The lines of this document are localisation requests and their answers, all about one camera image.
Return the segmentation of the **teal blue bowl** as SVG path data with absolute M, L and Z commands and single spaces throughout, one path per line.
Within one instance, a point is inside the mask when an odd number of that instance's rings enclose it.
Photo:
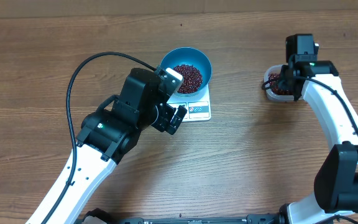
M 171 50 L 169 53 L 164 56 L 160 66 L 164 69 L 174 68 L 177 65 L 193 65 L 196 67 L 202 74 L 203 83 L 201 84 L 198 91 L 202 90 L 206 85 L 209 84 L 212 75 L 212 64 L 209 58 L 202 51 L 192 48 L 192 47 L 180 47 L 174 50 Z

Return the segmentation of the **red beans in bowl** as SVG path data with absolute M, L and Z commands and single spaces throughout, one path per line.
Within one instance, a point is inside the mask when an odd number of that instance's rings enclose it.
M 173 68 L 183 76 L 183 83 L 178 92 L 181 94 L 195 93 L 203 83 L 203 77 L 201 72 L 193 65 L 177 65 Z

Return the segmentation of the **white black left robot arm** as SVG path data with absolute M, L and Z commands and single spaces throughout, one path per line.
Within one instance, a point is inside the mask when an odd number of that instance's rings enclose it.
M 74 223 L 145 128 L 175 134 L 186 108 L 174 108 L 167 101 L 182 83 L 182 75 L 171 68 L 133 68 L 121 94 L 105 100 L 83 120 L 76 150 L 28 222 Z

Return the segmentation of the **clear plastic food container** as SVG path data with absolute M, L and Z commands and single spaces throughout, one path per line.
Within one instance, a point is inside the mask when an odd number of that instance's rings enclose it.
M 280 73 L 282 65 L 274 65 L 270 67 L 264 74 L 264 82 L 267 82 L 269 75 L 272 73 Z M 276 102 L 293 102 L 293 95 L 277 95 L 271 89 L 266 90 L 267 98 Z

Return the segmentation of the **white digital kitchen scale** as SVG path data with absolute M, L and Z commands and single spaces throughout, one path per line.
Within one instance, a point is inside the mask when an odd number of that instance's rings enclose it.
M 209 121 L 211 119 L 209 85 L 194 95 L 174 94 L 168 100 L 168 104 L 174 108 L 182 105 L 187 109 L 183 122 Z

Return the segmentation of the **red beans in container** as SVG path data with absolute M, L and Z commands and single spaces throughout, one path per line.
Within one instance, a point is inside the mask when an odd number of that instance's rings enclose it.
M 276 78 L 280 78 L 279 73 L 270 73 L 268 75 L 268 80 L 273 80 Z M 278 84 L 276 84 L 276 81 L 270 82 L 270 85 L 272 86 L 271 91 L 276 95 L 292 95 L 290 90 L 283 90 L 279 88 Z

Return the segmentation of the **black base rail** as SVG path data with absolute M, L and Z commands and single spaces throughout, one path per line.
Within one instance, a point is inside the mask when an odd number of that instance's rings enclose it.
M 112 214 L 99 208 L 88 211 L 77 218 L 74 224 L 107 223 L 107 224 L 289 224 L 283 213 L 249 214 L 245 217 L 213 218 L 114 218 Z

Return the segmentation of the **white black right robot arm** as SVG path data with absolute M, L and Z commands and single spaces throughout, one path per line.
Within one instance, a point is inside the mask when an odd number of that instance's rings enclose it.
M 286 64 L 278 85 L 314 111 L 329 154 L 314 178 L 313 193 L 285 207 L 287 223 L 331 223 L 358 213 L 358 115 L 334 64 L 318 60 L 311 34 L 286 38 Z

